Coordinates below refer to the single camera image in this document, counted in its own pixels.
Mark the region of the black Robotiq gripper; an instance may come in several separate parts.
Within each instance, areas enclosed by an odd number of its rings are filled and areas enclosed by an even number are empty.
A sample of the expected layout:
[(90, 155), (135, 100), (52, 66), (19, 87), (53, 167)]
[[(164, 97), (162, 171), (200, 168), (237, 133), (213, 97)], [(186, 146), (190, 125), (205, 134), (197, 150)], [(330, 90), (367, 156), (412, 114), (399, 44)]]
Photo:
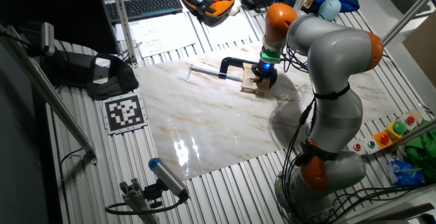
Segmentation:
[(251, 71), (255, 76), (254, 82), (261, 82), (261, 89), (263, 90), (270, 90), (277, 80), (277, 70), (271, 63), (259, 61)]

